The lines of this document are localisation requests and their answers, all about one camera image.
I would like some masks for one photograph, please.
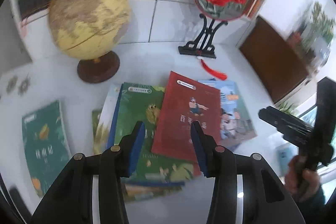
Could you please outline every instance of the sleeve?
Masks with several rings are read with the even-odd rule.
[[[302,216],[306,224],[316,222],[316,220],[321,214],[324,204],[325,204],[325,197],[321,185],[317,193],[310,199],[296,203],[300,212],[302,213]]]

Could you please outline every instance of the red book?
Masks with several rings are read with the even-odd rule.
[[[197,162],[190,136],[193,121],[217,143],[221,140],[220,91],[171,71],[152,153]]]

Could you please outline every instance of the label sticker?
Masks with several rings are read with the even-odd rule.
[[[130,86],[130,87],[128,88],[128,91],[131,91],[131,92],[140,92],[140,93],[147,93],[147,94],[152,93],[152,90],[151,90],[151,89],[136,88],[135,86]]]
[[[187,88],[190,88],[190,89],[192,89],[192,90],[195,90],[195,89],[196,89],[196,87],[195,87],[194,85],[190,85],[190,84],[188,84],[188,83],[186,83],[186,82],[183,82],[183,81],[181,81],[181,80],[177,80],[177,83],[180,84],[180,85],[186,86]]]

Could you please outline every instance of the white table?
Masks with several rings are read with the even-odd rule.
[[[63,105],[64,125],[71,153],[92,154],[93,109],[104,104],[111,83],[124,81],[165,86],[169,71],[195,80],[209,79],[200,61],[193,56],[179,55],[174,42],[133,43],[118,45],[120,69],[101,84],[86,84],[77,76],[78,60],[63,54],[41,59],[17,68],[0,78],[0,171],[7,188],[16,185],[29,210],[33,212],[40,198],[30,180],[22,143],[21,118],[55,99]],[[216,60],[207,59],[213,69],[227,73],[236,81],[250,113],[257,137],[242,144],[235,152],[251,155],[258,152],[276,173],[279,172],[275,147],[270,135],[276,129],[258,118],[260,108],[272,101],[246,59],[234,47],[217,45]],[[27,75],[31,86],[23,96],[17,90],[6,93],[8,80],[18,76],[20,83]],[[133,202],[126,206],[130,223],[205,223],[211,202],[214,180],[203,176],[187,182],[184,190],[164,198]],[[93,218],[99,223],[97,181],[94,181]]]

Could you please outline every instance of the blue book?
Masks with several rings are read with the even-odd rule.
[[[220,90],[221,123],[220,136],[222,140],[218,145],[228,149],[256,136],[252,121],[247,112],[243,98],[235,82],[203,80],[202,84]]]

